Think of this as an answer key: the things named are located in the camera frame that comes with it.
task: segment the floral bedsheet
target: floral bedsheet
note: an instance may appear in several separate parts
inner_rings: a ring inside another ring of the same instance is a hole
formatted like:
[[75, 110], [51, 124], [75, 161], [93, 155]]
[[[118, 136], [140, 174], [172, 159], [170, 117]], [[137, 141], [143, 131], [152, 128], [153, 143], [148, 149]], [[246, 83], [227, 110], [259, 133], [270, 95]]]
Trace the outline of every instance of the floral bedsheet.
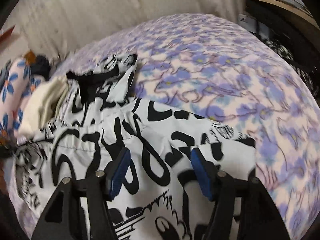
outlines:
[[89, 44], [56, 71], [93, 68], [110, 52], [136, 51], [132, 93], [233, 126], [256, 140], [256, 175], [292, 239], [320, 210], [320, 109], [295, 71], [223, 18], [162, 17]]

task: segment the metal screw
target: metal screw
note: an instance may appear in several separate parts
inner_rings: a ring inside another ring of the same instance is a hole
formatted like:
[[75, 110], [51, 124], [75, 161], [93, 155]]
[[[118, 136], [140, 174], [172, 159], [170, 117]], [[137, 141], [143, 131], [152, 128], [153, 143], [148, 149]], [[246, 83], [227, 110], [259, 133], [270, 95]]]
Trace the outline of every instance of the metal screw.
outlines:
[[251, 182], [254, 183], [254, 184], [258, 184], [259, 183], [259, 179], [254, 177], [251, 179]]
[[96, 172], [96, 176], [97, 176], [98, 178], [102, 177], [103, 175], [104, 175], [104, 171], [97, 171], [97, 172]]
[[217, 175], [223, 178], [227, 175], [227, 173], [225, 171], [218, 171]]
[[65, 178], [63, 178], [62, 183], [68, 184], [70, 181], [71, 181], [71, 179], [69, 177], [65, 177]]

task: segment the folded white cloth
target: folded white cloth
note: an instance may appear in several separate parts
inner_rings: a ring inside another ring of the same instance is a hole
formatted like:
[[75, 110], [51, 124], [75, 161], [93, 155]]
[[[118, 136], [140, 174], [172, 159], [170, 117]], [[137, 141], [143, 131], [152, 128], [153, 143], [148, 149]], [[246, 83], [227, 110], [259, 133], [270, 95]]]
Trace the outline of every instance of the folded white cloth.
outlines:
[[27, 103], [19, 134], [33, 137], [35, 131], [42, 129], [46, 122], [57, 116], [67, 92], [66, 77], [54, 77], [49, 82], [41, 83]]

